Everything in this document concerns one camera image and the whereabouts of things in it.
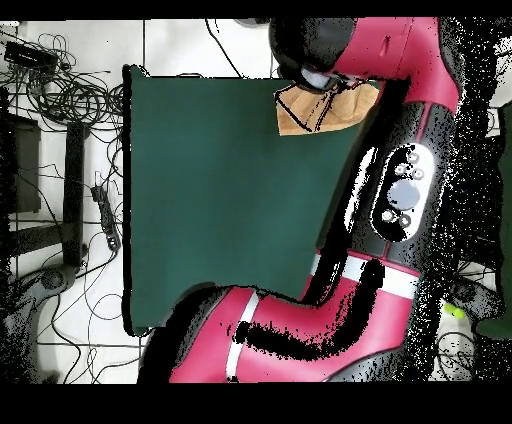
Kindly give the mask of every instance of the red robot arm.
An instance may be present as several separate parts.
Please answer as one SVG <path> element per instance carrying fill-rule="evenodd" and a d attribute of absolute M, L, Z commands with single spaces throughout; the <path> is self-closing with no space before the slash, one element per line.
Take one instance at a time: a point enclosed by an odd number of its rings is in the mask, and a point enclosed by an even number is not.
<path fill-rule="evenodd" d="M 343 231 L 329 235 L 343 239 L 331 240 L 343 251 L 322 255 L 320 267 L 331 272 L 315 275 L 302 301 L 241 287 L 188 296 L 149 342 L 141 383 L 392 377 L 428 258 L 461 93 L 446 37 L 439 18 L 272 20 L 283 77 L 313 91 L 340 78 L 388 81 L 360 136 L 357 160 L 370 166 L 358 206 Z M 406 90 L 391 110 L 385 98 L 395 80 Z M 343 209 L 354 183 L 355 172 Z M 328 290 L 313 301 L 315 284 Z M 155 366 L 162 355 L 167 365 Z"/>

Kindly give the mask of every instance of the yellow object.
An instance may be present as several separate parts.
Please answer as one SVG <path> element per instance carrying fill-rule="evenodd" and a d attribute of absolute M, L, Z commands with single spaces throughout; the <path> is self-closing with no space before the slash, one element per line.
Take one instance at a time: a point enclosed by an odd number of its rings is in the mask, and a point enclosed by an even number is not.
<path fill-rule="evenodd" d="M 445 310 L 445 312 L 448 312 L 455 318 L 459 318 L 459 319 L 464 318 L 464 311 L 462 309 L 459 309 L 459 308 L 453 306 L 453 305 L 450 305 L 449 303 L 446 303 L 444 305 L 444 310 Z"/>

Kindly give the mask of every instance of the button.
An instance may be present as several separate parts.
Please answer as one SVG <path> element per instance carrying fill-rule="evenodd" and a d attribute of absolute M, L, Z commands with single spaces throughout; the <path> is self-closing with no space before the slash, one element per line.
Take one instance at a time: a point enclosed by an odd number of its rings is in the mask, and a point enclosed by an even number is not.
<path fill-rule="evenodd" d="M 407 171 L 407 165 L 405 165 L 404 163 L 398 165 L 395 168 L 395 174 L 396 175 L 404 175 L 406 171 Z"/>
<path fill-rule="evenodd" d="M 387 194 L 388 202 L 400 211 L 414 208 L 420 200 L 420 192 L 410 180 L 396 181 Z"/>
<path fill-rule="evenodd" d="M 417 153 L 409 152 L 407 154 L 407 162 L 414 164 L 414 163 L 418 163 L 419 160 L 420 160 L 420 157 Z"/>
<path fill-rule="evenodd" d="M 393 222 L 396 220 L 396 215 L 393 211 L 382 212 L 382 220 L 384 222 Z"/>
<path fill-rule="evenodd" d="M 415 180 L 421 180 L 424 175 L 425 175 L 425 173 L 419 168 L 416 168 L 414 171 L 412 171 L 412 177 Z"/>
<path fill-rule="evenodd" d="M 411 217 L 405 214 L 401 215 L 400 218 L 398 218 L 398 222 L 402 228 L 407 228 L 409 225 L 411 225 Z"/>

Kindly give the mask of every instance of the green cloth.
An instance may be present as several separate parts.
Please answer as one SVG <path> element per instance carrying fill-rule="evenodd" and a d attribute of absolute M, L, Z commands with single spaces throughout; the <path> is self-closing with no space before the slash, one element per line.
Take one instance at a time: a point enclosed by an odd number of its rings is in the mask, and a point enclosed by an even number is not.
<path fill-rule="evenodd" d="M 360 125 L 279 136 L 285 80 L 131 76 L 132 326 L 203 282 L 299 297 Z"/>

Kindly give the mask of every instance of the cable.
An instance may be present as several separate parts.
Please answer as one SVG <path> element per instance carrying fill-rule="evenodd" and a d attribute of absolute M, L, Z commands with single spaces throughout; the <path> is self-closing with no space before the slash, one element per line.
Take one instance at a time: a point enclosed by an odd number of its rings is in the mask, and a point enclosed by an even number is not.
<path fill-rule="evenodd" d="M 53 331 L 55 332 L 55 334 L 57 334 L 57 336 L 59 336 L 62 340 L 69 343 L 70 345 L 76 347 L 76 349 L 78 350 L 78 357 L 76 358 L 73 366 L 69 369 L 68 373 L 66 374 L 66 377 L 64 377 L 64 382 L 62 384 L 66 384 L 66 381 L 68 381 L 68 378 L 71 375 L 71 372 L 75 369 L 76 365 L 78 364 L 78 361 L 82 357 L 82 351 L 75 343 L 73 343 L 71 340 L 67 339 L 62 334 L 60 334 L 59 331 L 57 330 L 57 328 L 55 327 L 55 316 L 57 315 L 57 312 L 59 311 L 59 307 L 60 307 L 60 294 L 57 295 L 57 307 L 55 308 L 55 311 L 53 312 L 50 325 L 52 326 Z"/>
<path fill-rule="evenodd" d="M 42 45 L 42 39 L 43 37 L 51 37 L 51 40 L 53 42 L 53 45 L 51 48 L 46 48 Z M 118 176 L 119 178 L 123 178 L 121 172 L 119 171 L 118 166 L 116 165 L 116 160 L 118 158 L 118 155 L 122 152 L 122 146 L 121 146 L 121 136 L 122 136 L 122 128 L 121 128 L 121 116 L 122 116 L 122 88 L 123 85 L 120 84 L 117 87 L 113 88 L 112 90 L 109 90 L 107 85 L 104 81 L 102 81 L 100 78 L 95 76 L 94 74 L 97 74 L 95 72 L 90 73 L 76 73 L 72 71 L 73 66 L 76 65 L 77 61 L 76 58 L 71 55 L 67 51 L 67 42 L 64 37 L 62 36 L 52 36 L 49 34 L 42 34 L 38 38 L 37 43 L 28 43 L 23 40 L 21 40 L 23 44 L 35 48 L 37 50 L 45 51 L 47 53 L 54 54 L 58 58 L 58 64 L 57 69 L 55 72 L 51 74 L 41 74 L 37 70 L 34 71 L 28 71 L 26 69 L 22 69 L 19 66 L 11 65 L 9 67 L 9 71 L 5 73 L 0 73 L 0 85 L 6 86 L 6 85 L 14 85 L 15 93 L 10 101 L 9 104 L 13 104 L 15 102 L 16 106 L 16 114 L 18 114 L 18 109 L 25 110 L 28 114 L 28 116 L 32 118 L 31 113 L 37 113 L 40 115 L 41 120 L 43 123 L 48 127 L 48 130 L 41 129 L 43 132 L 55 132 L 55 133 L 65 133 L 65 130 L 61 130 L 59 128 L 56 128 L 55 125 L 66 125 L 68 122 L 80 120 L 84 122 L 87 127 L 90 130 L 90 134 L 92 136 L 102 142 L 103 144 L 106 144 L 106 156 L 107 161 L 110 164 L 110 169 L 108 171 L 108 174 L 105 179 L 102 178 L 101 185 L 106 185 L 106 192 L 108 193 L 110 189 L 110 183 L 113 184 L 113 186 L 116 189 L 117 195 L 122 196 L 122 193 L 119 190 L 118 182 L 113 179 L 114 176 Z M 21 108 L 18 106 L 18 96 L 24 95 L 28 102 L 30 103 L 31 108 Z M 97 126 L 99 124 L 112 124 L 112 128 L 98 128 Z M 98 134 L 96 134 L 98 131 L 115 131 L 115 136 L 110 140 L 106 141 L 103 140 Z M 65 180 L 65 176 L 63 177 L 58 169 L 56 164 L 50 164 L 45 165 L 37 168 L 32 169 L 23 169 L 20 168 L 23 172 L 30 172 L 34 170 L 40 170 L 53 167 L 55 170 L 56 175 L 45 175 L 40 172 L 34 172 L 34 175 L 38 175 L 45 178 L 54 178 L 54 179 L 62 179 Z M 23 220 L 25 222 L 53 222 L 55 225 L 57 225 L 59 229 L 59 234 L 61 238 L 61 242 L 63 240 L 62 236 L 62 230 L 60 228 L 60 225 L 62 221 L 57 221 L 55 214 L 51 210 L 51 207 L 49 205 L 49 202 L 47 201 L 44 193 L 42 193 L 41 190 L 39 190 L 37 187 L 35 187 L 34 184 L 31 184 L 29 181 L 27 181 L 23 176 L 19 175 L 19 178 L 23 181 L 25 181 L 27 184 L 31 185 L 37 191 L 40 193 L 40 195 L 43 197 L 46 206 L 48 207 L 48 210 L 53 218 L 53 221 L 49 220 Z M 81 184 L 83 184 L 86 188 L 91 190 L 91 187 L 87 184 L 85 184 L 82 181 L 77 181 Z M 118 204 L 115 208 L 115 216 L 116 216 L 116 224 L 118 220 L 118 214 L 117 211 L 121 207 L 122 202 Z M 23 222 L 22 220 L 16 220 L 16 225 L 18 225 L 18 222 Z M 83 223 L 90 223 L 95 225 L 101 225 L 101 222 L 91 222 L 91 221 L 83 221 Z M 82 352 L 80 349 L 80 346 L 65 336 L 63 336 L 58 329 L 55 326 L 56 321 L 62 317 L 67 311 L 69 311 L 82 297 L 85 297 L 86 304 L 90 308 L 88 299 L 87 299 L 87 291 L 89 291 L 92 286 L 94 286 L 97 282 L 97 280 L 102 275 L 104 269 L 106 266 L 111 263 L 115 258 L 117 257 L 118 253 L 111 254 L 110 258 L 104 262 L 103 264 L 96 266 L 92 269 L 89 269 L 89 257 L 91 252 L 91 244 L 96 235 L 102 234 L 102 232 L 95 234 L 91 240 L 89 241 L 88 246 L 88 255 L 87 255 L 87 263 L 85 272 L 79 274 L 76 276 L 76 279 L 80 279 L 84 277 L 84 293 L 79 296 L 78 299 L 76 299 L 70 306 L 68 306 L 63 312 L 59 314 L 59 308 L 60 308 L 60 302 L 61 298 L 60 295 L 58 296 L 57 301 L 57 308 L 55 309 L 51 322 L 48 326 L 46 326 L 42 331 L 39 332 L 38 337 L 46 331 L 49 327 L 52 327 L 54 332 L 57 334 L 59 338 L 64 340 L 66 343 L 57 344 L 54 345 L 64 345 L 64 346 L 72 346 L 75 349 L 78 350 L 78 356 L 76 360 L 74 361 L 72 367 L 68 370 L 65 378 L 64 383 L 68 383 L 71 373 L 76 368 L 77 364 L 80 361 L 80 358 L 82 357 Z M 42 267 L 50 260 L 52 257 L 57 256 L 59 253 L 55 253 L 54 255 L 47 258 Z M 87 276 L 98 270 L 101 269 L 101 271 L 98 273 L 98 275 L 95 277 L 93 282 L 87 286 Z M 33 271 L 25 276 L 23 276 L 20 280 L 26 281 L 29 277 L 34 277 L 31 279 L 31 282 L 38 281 L 38 278 L 40 278 L 40 275 L 44 272 L 44 269 L 39 269 L 36 271 Z M 118 296 L 117 294 L 109 294 L 108 296 Z M 106 319 L 104 317 L 99 316 L 98 314 L 94 313 L 94 315 L 100 319 Z M 47 344 L 51 345 L 50 343 L 41 343 L 36 341 L 38 344 Z M 92 345 L 89 343 L 86 345 L 88 347 L 88 355 L 87 355 L 87 368 L 75 379 L 73 379 L 71 383 L 76 382 L 78 379 L 80 379 L 85 373 L 88 371 L 91 373 L 91 377 L 96 378 L 99 377 L 99 375 L 104 371 L 101 370 L 100 373 L 94 377 L 93 374 L 93 366 L 94 366 L 94 360 L 97 355 L 97 347 L 105 346 L 105 347 L 111 347 L 109 345 Z M 139 351 L 141 350 L 141 341 L 139 340 L 138 346 L 131 346 L 132 348 L 137 348 Z"/>
<path fill-rule="evenodd" d="M 101 272 L 96 276 L 96 278 L 94 279 L 93 283 L 89 286 L 89 288 L 88 288 L 87 290 L 89 290 L 89 289 L 94 285 L 94 283 L 96 283 L 96 281 L 97 281 L 97 280 L 98 280 L 98 278 L 101 276 L 101 274 L 102 274 L 102 272 L 104 271 L 104 269 L 105 269 L 105 267 L 106 267 L 106 266 L 107 266 L 107 264 L 105 264 L 105 265 L 103 266 L 103 268 L 102 268 Z M 59 315 L 59 317 L 55 318 L 55 317 L 56 317 L 56 315 L 57 315 L 57 312 L 58 312 L 58 310 L 59 310 L 59 306 L 60 306 L 60 294 L 58 295 L 57 307 L 55 308 L 55 311 L 54 311 L 54 313 L 53 313 L 53 315 L 52 315 L 52 319 L 51 319 L 51 323 L 50 323 L 50 325 L 51 325 L 51 327 L 52 327 L 53 331 L 55 332 L 55 334 L 57 334 L 57 336 L 59 336 L 61 339 L 63 339 L 64 341 L 68 342 L 69 344 L 73 345 L 73 346 L 74 346 L 74 347 L 76 347 L 76 349 L 78 350 L 78 357 L 76 358 L 76 360 L 75 360 L 75 362 L 73 363 L 72 367 L 69 369 L 69 371 L 68 371 L 68 373 L 66 374 L 66 377 L 64 378 L 64 381 L 63 381 L 63 383 L 62 383 L 62 384 L 66 384 L 66 382 L 67 382 L 67 380 L 68 380 L 69 376 L 71 375 L 71 373 L 73 372 L 73 370 L 75 369 L 75 367 L 78 365 L 78 361 L 80 361 L 80 358 L 82 357 L 82 351 L 81 351 L 80 347 L 76 345 L 76 343 L 73 343 L 72 341 L 70 341 L 70 340 L 66 339 L 65 337 L 63 337 L 63 336 L 58 332 L 57 328 L 55 327 L 55 321 L 56 321 L 58 318 L 60 318 L 60 317 L 62 316 L 62 314 L 61 314 L 61 315 Z"/>
<path fill-rule="evenodd" d="M 208 19 L 205 19 L 204 20 L 205 24 L 206 24 L 206 29 L 208 30 L 208 33 L 210 34 L 210 36 L 215 40 L 215 42 L 217 43 L 217 45 L 220 47 L 220 49 L 222 50 L 222 53 L 224 53 L 224 56 L 226 57 L 226 59 L 228 60 L 229 64 L 231 65 L 231 67 L 233 68 L 233 70 L 236 72 L 236 74 L 238 75 L 238 78 L 244 78 L 244 76 L 242 74 L 240 74 L 240 72 L 238 72 L 238 69 L 235 68 L 235 65 L 233 65 L 233 62 L 231 62 L 231 59 L 229 58 L 228 54 L 226 53 L 226 51 L 224 50 L 224 47 L 222 47 L 222 44 L 220 43 L 219 39 L 217 37 L 215 37 L 215 35 L 213 35 L 213 32 L 212 30 L 210 29 L 210 24 L 208 23 Z"/>
<path fill-rule="evenodd" d="M 119 368 L 119 367 L 125 367 L 127 365 L 130 365 L 130 364 L 133 364 L 134 362 L 137 362 L 139 361 L 139 358 L 135 358 L 135 359 L 132 359 L 131 361 L 128 361 L 128 362 L 125 362 L 123 364 L 113 364 L 113 365 L 107 365 L 106 367 L 103 367 L 101 369 L 101 371 L 98 373 L 98 375 L 96 377 L 94 377 L 93 381 L 92 381 L 92 384 L 94 383 L 99 383 L 98 379 L 100 378 L 100 375 L 103 373 L 103 371 L 109 369 L 109 368 Z"/>
<path fill-rule="evenodd" d="M 448 331 L 446 333 L 443 333 L 441 336 L 439 336 L 439 338 L 437 339 L 437 342 L 436 342 L 436 351 L 438 352 L 436 359 L 438 361 L 441 374 L 443 375 L 443 377 L 445 378 L 446 381 L 452 381 L 452 379 L 446 373 L 445 366 L 449 367 L 450 369 L 453 369 L 453 365 L 458 365 L 462 369 L 469 371 L 471 374 L 471 377 L 473 377 L 475 373 L 474 373 L 474 366 L 472 364 L 472 359 L 475 357 L 475 353 L 467 354 L 465 352 L 459 351 L 456 354 L 449 354 L 448 349 L 441 349 L 441 347 L 440 347 L 441 341 L 445 337 L 448 337 L 450 335 L 457 335 L 457 336 L 465 338 L 466 340 L 468 340 L 470 342 L 473 350 L 476 349 L 474 340 L 472 338 L 470 338 L 467 334 L 461 333 L 459 331 Z M 448 359 L 449 363 L 443 363 L 442 358 Z"/>

